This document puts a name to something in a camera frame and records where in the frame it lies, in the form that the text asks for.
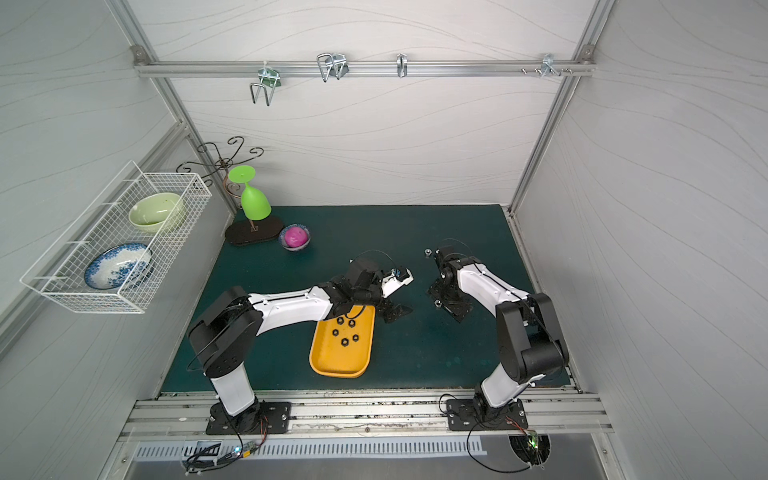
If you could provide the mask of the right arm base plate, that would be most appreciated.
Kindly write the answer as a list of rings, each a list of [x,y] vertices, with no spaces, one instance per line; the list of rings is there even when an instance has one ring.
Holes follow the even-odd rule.
[[[523,431],[529,428],[521,399],[492,408],[477,398],[450,398],[442,403],[441,411],[447,417],[450,431]]]

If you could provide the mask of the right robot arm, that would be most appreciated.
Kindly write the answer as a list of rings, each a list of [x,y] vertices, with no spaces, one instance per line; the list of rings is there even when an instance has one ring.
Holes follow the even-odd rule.
[[[548,295],[520,290],[476,257],[450,247],[432,257],[438,278],[428,294],[436,306],[461,322],[478,304],[496,321],[499,364],[476,388],[478,413],[510,406],[527,388],[568,366],[569,352]]]

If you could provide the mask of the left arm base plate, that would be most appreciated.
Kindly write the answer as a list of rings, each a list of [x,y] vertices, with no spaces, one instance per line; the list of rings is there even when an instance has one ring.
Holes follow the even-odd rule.
[[[221,401],[209,411],[205,433],[213,435],[279,435],[288,431],[290,402],[257,401],[238,415],[227,413]]]

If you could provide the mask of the yellow plastic storage box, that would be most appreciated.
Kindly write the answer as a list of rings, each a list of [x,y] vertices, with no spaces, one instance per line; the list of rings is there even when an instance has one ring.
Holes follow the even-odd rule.
[[[337,324],[337,318],[344,317],[343,325]],[[354,306],[342,316],[318,322],[309,354],[309,364],[319,375],[334,378],[358,378],[368,368],[371,359],[376,310],[373,306]],[[355,320],[356,326],[350,328],[349,320]],[[338,329],[339,335],[333,336],[332,330]],[[352,341],[354,334],[359,335],[358,342]],[[347,338],[350,344],[341,345]]]

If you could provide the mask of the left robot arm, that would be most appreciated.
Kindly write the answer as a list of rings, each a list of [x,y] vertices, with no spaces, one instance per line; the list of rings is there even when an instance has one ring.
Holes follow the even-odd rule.
[[[303,322],[322,322],[368,306],[383,312],[389,297],[413,282],[409,271],[369,284],[338,277],[308,289],[279,294],[247,293],[234,287],[196,320],[188,339],[203,375],[224,412],[238,417],[256,404],[244,362],[257,336]]]

